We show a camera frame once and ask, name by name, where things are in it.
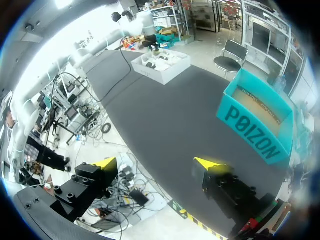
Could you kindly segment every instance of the red component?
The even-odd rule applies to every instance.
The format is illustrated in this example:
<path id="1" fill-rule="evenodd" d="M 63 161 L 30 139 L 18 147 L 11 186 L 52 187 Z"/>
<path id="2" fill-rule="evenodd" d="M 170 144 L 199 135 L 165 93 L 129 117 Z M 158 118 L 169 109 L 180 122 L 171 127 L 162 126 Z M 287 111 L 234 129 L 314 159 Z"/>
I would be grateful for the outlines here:
<path id="1" fill-rule="evenodd" d="M 250 218 L 249 221 L 246 223 L 246 225 L 244 225 L 244 227 L 241 229 L 240 232 L 244 232 L 246 230 L 250 229 L 254 229 L 256 226 L 258 225 L 257 220 Z"/>

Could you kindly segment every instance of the ceiling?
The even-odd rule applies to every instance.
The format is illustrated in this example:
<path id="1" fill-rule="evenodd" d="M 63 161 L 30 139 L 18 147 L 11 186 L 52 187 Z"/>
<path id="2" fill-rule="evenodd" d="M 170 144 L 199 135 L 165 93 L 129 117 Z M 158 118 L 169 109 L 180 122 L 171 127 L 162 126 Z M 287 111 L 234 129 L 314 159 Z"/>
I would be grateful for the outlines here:
<path id="1" fill-rule="evenodd" d="M 41 47 L 65 26 L 103 5 L 119 0 L 73 0 L 70 6 L 58 9 L 54 0 L 4 0 L 0 3 L 1 20 L 11 16 L 12 29 L 2 48 L 0 58 L 0 99 L 13 91 L 29 62 Z M 9 28 L 0 25 L 0 32 Z"/>

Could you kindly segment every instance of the person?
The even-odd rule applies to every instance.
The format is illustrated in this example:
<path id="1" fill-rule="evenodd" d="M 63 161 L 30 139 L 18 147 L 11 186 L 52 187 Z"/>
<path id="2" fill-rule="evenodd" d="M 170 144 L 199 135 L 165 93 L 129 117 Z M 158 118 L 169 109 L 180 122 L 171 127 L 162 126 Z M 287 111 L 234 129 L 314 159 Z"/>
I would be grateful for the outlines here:
<path id="1" fill-rule="evenodd" d="M 5 122 L 10 130 L 12 130 L 16 124 L 12 117 L 10 108 L 6 110 Z M 58 155 L 48 147 L 44 146 L 42 141 L 32 132 L 27 139 L 24 155 L 28 162 L 36 161 L 52 169 L 66 172 L 71 171 L 71 167 L 67 166 L 67 164 L 70 162 L 70 159 L 68 157 L 64 158 L 64 156 Z"/>

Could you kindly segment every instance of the chair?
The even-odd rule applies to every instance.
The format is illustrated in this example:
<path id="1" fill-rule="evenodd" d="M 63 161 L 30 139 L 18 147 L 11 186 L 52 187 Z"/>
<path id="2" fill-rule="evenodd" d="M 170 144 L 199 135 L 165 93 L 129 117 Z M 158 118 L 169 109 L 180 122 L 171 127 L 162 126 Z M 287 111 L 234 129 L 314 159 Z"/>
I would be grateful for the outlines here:
<path id="1" fill-rule="evenodd" d="M 224 78 L 226 79 L 228 73 L 236 74 L 243 67 L 247 58 L 248 49 L 235 41 L 228 40 L 222 51 L 223 56 L 218 56 L 213 61 L 219 69 L 224 71 Z M 225 56 L 225 52 L 237 57 L 242 61 L 242 64 L 240 65 L 239 60 Z"/>

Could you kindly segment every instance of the gray table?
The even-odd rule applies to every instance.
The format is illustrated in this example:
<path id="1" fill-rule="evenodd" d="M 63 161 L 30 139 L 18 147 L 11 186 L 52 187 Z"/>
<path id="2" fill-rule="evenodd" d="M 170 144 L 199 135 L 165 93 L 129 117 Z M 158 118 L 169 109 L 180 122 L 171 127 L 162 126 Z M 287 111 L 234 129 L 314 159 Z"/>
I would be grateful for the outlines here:
<path id="1" fill-rule="evenodd" d="M 125 52 L 128 61 L 140 54 Z M 129 72 L 118 51 L 105 51 L 84 66 L 101 99 Z M 103 100 L 112 122 L 143 166 L 190 214 L 227 237 L 235 225 L 192 177 L 194 157 L 225 161 L 257 196 L 277 195 L 285 171 L 263 159 L 231 128 L 216 118 L 229 84 L 223 78 L 191 66 L 167 85 L 132 69 Z"/>

